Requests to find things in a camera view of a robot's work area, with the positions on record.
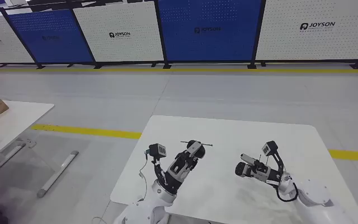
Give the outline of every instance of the yellow floor line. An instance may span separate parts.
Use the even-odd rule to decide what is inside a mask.
[[[139,139],[142,135],[140,132],[124,132],[121,130],[104,130],[95,128],[79,128],[69,126],[57,126],[48,124],[35,124],[31,127],[33,130],[48,130],[51,132],[63,132],[72,134],[88,134],[92,136],[107,136],[116,138]]]
[[[87,134],[92,136],[107,136],[115,138],[131,138],[139,139],[142,135],[140,132],[125,132],[122,130],[105,130],[95,128],[79,128],[69,126],[58,126],[48,124],[35,124],[31,127],[33,130],[47,130],[51,132],[63,132],[72,134]],[[332,158],[339,158],[342,160],[358,160],[358,151],[346,150],[329,150]]]
[[[358,73],[358,69],[245,69],[245,68],[1,68],[0,72],[274,72],[274,73]]]
[[[358,160],[357,151],[347,151],[347,150],[329,150],[332,158],[339,158],[341,160]]]

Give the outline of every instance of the joyson logo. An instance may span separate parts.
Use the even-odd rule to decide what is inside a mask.
[[[110,32],[110,37],[114,39],[128,39],[130,38],[130,32]]]
[[[211,32],[211,31],[220,31],[222,28],[219,27],[196,27],[194,28],[194,34]]]
[[[300,30],[323,30],[334,27],[336,22],[312,22],[308,24],[304,22],[301,24]]]
[[[43,40],[58,40],[59,36],[43,36]]]

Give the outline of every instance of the white pegboard panel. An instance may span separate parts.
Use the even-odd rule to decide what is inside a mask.
[[[163,60],[154,2],[76,8],[74,13],[97,62]]]
[[[3,16],[0,16],[0,63],[33,63],[31,56],[22,45]]]
[[[267,0],[256,59],[356,59],[357,43],[357,0]]]

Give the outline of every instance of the black frame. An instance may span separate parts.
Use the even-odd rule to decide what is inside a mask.
[[[247,66],[248,69],[256,69],[255,60],[256,60],[258,42],[260,40],[261,26],[262,26],[263,14],[265,13],[265,7],[266,7],[266,0],[261,0],[260,12],[258,13],[258,23],[256,27],[255,43],[253,46],[251,62]]]
[[[162,52],[163,52],[163,59],[164,60],[154,60],[154,61],[122,61],[122,62],[97,62],[93,56],[92,50],[90,48],[90,46],[88,45],[87,39],[84,36],[84,33],[82,31],[81,26],[79,25],[79,22],[77,20],[77,17],[73,11],[73,5],[72,3],[85,3],[85,2],[93,2],[93,0],[80,0],[80,1],[73,1],[73,0],[65,0],[65,2],[56,2],[56,3],[47,3],[47,4],[34,4],[34,5],[30,5],[30,6],[19,6],[19,7],[14,7],[14,8],[0,8],[0,11],[2,13],[2,15],[4,16],[4,18],[6,19],[6,21],[8,22],[8,24],[10,25],[11,29],[14,31],[14,33],[16,34],[16,36],[18,37],[18,39],[20,40],[20,42],[22,43],[22,45],[25,47],[25,49],[27,50],[27,52],[29,53],[29,55],[32,57],[32,59],[34,60],[34,63],[0,63],[1,66],[0,67],[4,67],[8,64],[24,64],[24,65],[37,65],[37,69],[42,69],[45,66],[43,66],[44,64],[68,64],[68,67],[71,67],[74,64],[82,64],[82,65],[93,65],[95,66],[94,69],[99,69],[102,66],[114,66],[114,65],[125,65],[125,64],[152,64],[152,67],[155,67],[157,64],[163,63],[163,69],[169,69],[171,67],[170,64],[174,64],[174,63],[187,63],[187,64],[192,64],[192,63],[249,63],[249,65],[247,66],[248,69],[256,69],[256,65],[255,63],[261,63],[261,66],[265,67],[266,63],[332,63],[332,62],[337,62],[337,63],[354,63],[351,64],[350,66],[354,69],[358,69],[358,59],[325,59],[325,60],[256,60],[256,54],[257,54],[257,48],[258,48],[258,42],[260,40],[260,33],[261,33],[261,26],[262,26],[262,21],[263,21],[263,15],[265,13],[265,6],[266,6],[266,0],[261,0],[261,5],[260,5],[260,12],[258,15],[258,24],[257,24],[257,29],[256,29],[256,34],[255,34],[255,40],[254,40],[254,46],[253,46],[253,52],[252,52],[252,57],[251,60],[168,60],[167,59],[167,52],[166,52],[166,46],[165,46],[165,42],[164,42],[164,35],[163,35],[163,30],[162,30],[162,21],[161,21],[161,17],[160,17],[160,11],[159,11],[159,3],[158,0],[153,0],[154,1],[154,6],[155,6],[155,10],[156,10],[156,17],[157,17],[157,22],[158,22],[158,30],[159,30],[159,36],[161,39],[161,46],[162,46]],[[22,39],[22,37],[20,36],[20,34],[17,32],[17,30],[15,29],[15,27],[13,26],[12,22],[9,19],[9,16],[7,14],[7,10],[14,10],[14,9],[20,9],[20,8],[31,8],[31,7],[36,7],[36,6],[50,6],[50,5],[56,5],[56,4],[66,4],[67,8],[71,11],[71,14],[73,15],[75,22],[77,24],[77,27],[81,33],[81,36],[84,40],[84,42],[86,43],[88,52],[91,55],[91,58],[93,60],[93,62],[47,62],[47,63],[39,63],[36,58],[34,57],[34,55],[32,54],[31,50],[29,49],[29,47],[26,45],[26,43],[24,42],[24,40]]]

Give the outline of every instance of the cardboard box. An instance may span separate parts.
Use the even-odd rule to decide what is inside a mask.
[[[9,107],[4,103],[4,101],[0,100],[0,114],[4,113]]]

